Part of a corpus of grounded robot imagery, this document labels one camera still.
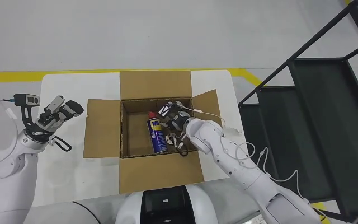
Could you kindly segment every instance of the black cable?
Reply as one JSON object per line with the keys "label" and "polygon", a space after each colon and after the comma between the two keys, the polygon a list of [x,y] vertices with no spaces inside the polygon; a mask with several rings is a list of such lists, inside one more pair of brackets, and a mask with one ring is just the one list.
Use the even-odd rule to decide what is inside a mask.
{"label": "black cable", "polygon": [[75,202],[75,201],[72,201],[72,203],[78,204],[79,206],[82,206],[83,208],[85,208],[97,220],[98,224],[101,224],[100,220],[98,220],[98,218],[95,216],[95,214],[93,214],[93,212],[91,212],[91,210],[89,210],[86,206],[84,206],[83,204],[80,204],[78,202]]}
{"label": "black cable", "polygon": [[185,147],[185,150],[184,151],[181,151],[180,149],[178,148],[175,148],[178,153],[181,155],[181,156],[187,156],[189,154],[189,150],[188,150],[188,147],[186,147],[185,145],[182,146],[182,148]]}
{"label": "black cable", "polygon": [[63,140],[62,138],[55,136],[56,139],[60,140],[62,143],[64,143],[68,149],[65,149],[58,141],[56,141],[55,143],[57,144],[58,147],[60,147],[63,151],[65,152],[69,152],[72,149],[72,146],[70,144],[68,144],[67,142],[65,142],[65,140]]}

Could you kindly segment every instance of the wd-40 can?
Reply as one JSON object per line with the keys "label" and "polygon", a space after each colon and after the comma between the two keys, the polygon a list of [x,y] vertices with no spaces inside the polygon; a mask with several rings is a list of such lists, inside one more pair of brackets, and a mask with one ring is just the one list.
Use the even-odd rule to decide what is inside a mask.
{"label": "wd-40 can", "polygon": [[154,153],[167,151],[166,138],[162,131],[161,121],[157,118],[154,112],[149,112],[148,116],[147,126],[152,140]]}

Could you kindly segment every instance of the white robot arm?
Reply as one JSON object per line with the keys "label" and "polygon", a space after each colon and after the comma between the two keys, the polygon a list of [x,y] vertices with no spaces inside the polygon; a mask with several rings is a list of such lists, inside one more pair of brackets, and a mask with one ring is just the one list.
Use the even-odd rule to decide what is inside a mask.
{"label": "white robot arm", "polygon": [[[18,134],[15,122],[0,104],[0,125],[4,127],[2,132],[8,131],[9,143],[2,142],[0,146],[0,223],[23,224],[35,196],[37,154],[54,141],[64,151],[69,151],[70,145],[54,133],[66,120],[83,113],[83,108],[74,101],[62,105],[64,98],[57,96],[33,123],[31,107],[40,105],[38,96],[17,94],[7,101],[21,107],[25,129]],[[69,148],[62,147],[57,139]]]}
{"label": "white robot arm", "polygon": [[179,102],[176,103],[178,107],[173,105],[168,103],[159,114],[169,117],[172,127],[182,130],[198,150],[212,154],[215,163],[257,203],[267,223],[320,223],[319,216],[307,200],[273,182],[244,150],[223,137],[218,123],[191,118],[188,113],[178,111],[178,107],[183,108]]}

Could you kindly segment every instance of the black metal stairs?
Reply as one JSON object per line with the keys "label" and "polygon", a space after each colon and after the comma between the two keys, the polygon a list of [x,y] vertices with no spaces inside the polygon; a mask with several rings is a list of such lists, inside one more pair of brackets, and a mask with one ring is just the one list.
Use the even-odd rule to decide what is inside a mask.
{"label": "black metal stairs", "polygon": [[[345,222],[358,217],[358,81],[348,62],[358,49],[340,58],[298,56],[357,6],[354,0],[238,104],[246,141],[268,147],[266,171],[286,179],[298,170],[301,194],[336,200],[341,214],[323,212]],[[295,86],[265,86],[285,67]],[[258,104],[244,104],[254,94]],[[297,192],[296,178],[281,185]]]}

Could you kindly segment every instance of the yellow label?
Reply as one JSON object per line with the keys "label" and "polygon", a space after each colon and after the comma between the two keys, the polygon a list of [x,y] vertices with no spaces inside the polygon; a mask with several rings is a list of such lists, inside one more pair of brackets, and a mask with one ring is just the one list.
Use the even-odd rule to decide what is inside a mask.
{"label": "yellow label", "polygon": [[150,120],[150,126],[152,127],[153,130],[162,130],[162,127],[159,123],[159,119],[156,120]]}

